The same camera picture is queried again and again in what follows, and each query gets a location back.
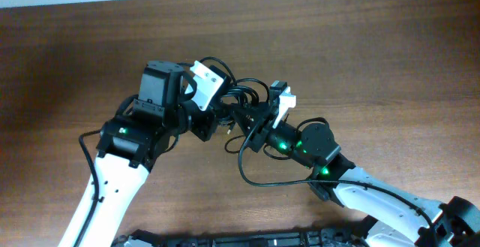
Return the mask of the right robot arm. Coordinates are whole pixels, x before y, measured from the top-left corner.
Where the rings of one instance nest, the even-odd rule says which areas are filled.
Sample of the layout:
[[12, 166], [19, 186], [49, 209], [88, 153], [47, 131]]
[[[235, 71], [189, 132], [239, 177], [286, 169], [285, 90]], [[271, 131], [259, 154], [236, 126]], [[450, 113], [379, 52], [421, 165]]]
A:
[[296, 127], [282, 120], [278, 107], [236, 107], [232, 117], [244, 132], [238, 151], [272, 146], [281, 157], [312, 170], [304, 179], [320, 200], [363, 212], [354, 239], [366, 246], [477, 246], [479, 209], [454, 196], [443, 203], [402, 191], [371, 176], [349, 161], [336, 143], [328, 122], [304, 120]]

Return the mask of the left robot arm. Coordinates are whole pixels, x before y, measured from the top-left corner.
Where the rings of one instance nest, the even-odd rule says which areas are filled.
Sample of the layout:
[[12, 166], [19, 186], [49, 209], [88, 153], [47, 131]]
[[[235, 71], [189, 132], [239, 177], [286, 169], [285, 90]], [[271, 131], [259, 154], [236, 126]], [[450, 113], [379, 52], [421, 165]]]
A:
[[210, 138], [216, 128], [211, 102], [229, 81], [223, 71], [199, 61], [148, 62], [138, 93], [97, 130], [97, 154], [86, 158], [91, 176], [59, 244], [110, 245], [157, 158], [185, 132]]

